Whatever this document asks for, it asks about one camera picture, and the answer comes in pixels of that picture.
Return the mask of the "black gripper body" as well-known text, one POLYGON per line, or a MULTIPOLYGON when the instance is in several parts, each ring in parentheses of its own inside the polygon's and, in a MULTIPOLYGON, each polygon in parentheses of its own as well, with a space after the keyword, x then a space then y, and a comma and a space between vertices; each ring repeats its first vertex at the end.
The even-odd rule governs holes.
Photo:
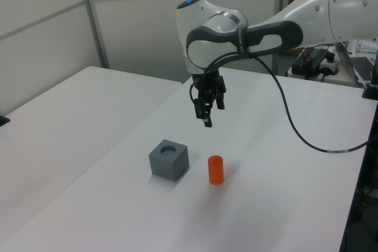
POLYGON ((223 100, 226 92, 226 86, 223 76, 219 71, 210 71, 206 74, 192 74, 193 86, 198 91, 198 99, 206 96, 215 95, 214 99, 223 100))

